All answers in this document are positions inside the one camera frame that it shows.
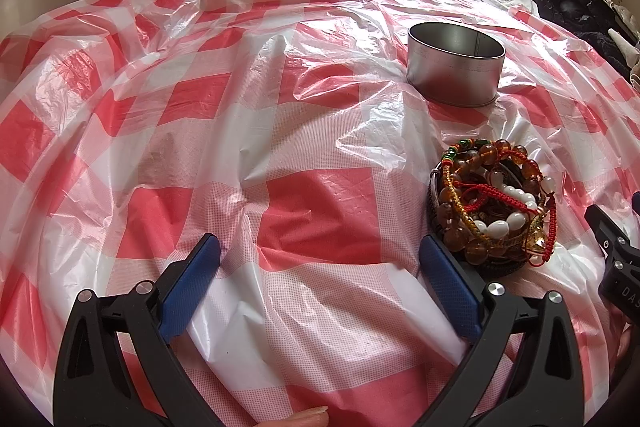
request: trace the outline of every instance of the plastic tablecloth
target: plastic tablecloth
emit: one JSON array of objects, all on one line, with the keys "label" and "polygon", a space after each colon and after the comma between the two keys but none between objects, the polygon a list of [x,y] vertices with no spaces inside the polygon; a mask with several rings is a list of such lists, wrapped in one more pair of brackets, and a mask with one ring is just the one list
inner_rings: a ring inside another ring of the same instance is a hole
[{"label": "plastic tablecloth", "polygon": [[[409,26],[500,40],[497,101],[426,102]],[[77,293],[124,293],[204,232],[222,266],[175,344],[228,427],[328,405],[334,427],[411,426],[467,345],[418,275],[426,186],[462,137],[522,144],[555,178],[556,253],[504,280],[559,289],[586,414],[622,329],[601,301],[597,203],[639,238],[640,98],[585,42],[477,0],[83,0],[0,44],[0,353],[51,417]],[[145,386],[130,339],[127,363]],[[510,370],[503,356],[482,401]]]}]

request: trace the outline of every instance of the pile of bracelets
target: pile of bracelets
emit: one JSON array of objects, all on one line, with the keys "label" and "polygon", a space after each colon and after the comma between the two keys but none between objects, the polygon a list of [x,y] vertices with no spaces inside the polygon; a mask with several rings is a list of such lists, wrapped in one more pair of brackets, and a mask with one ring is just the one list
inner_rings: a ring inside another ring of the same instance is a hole
[{"label": "pile of bracelets", "polygon": [[513,271],[525,263],[542,266],[553,254],[556,184],[527,154],[507,140],[463,139],[434,169],[436,231],[469,264]]}]

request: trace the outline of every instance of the human hand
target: human hand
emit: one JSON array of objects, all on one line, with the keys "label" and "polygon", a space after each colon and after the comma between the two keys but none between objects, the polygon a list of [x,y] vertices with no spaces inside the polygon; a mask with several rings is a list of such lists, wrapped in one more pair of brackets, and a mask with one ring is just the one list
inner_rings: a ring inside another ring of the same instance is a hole
[{"label": "human hand", "polygon": [[287,419],[265,422],[255,427],[327,427],[329,425],[327,409],[328,407],[315,407],[297,412]]}]

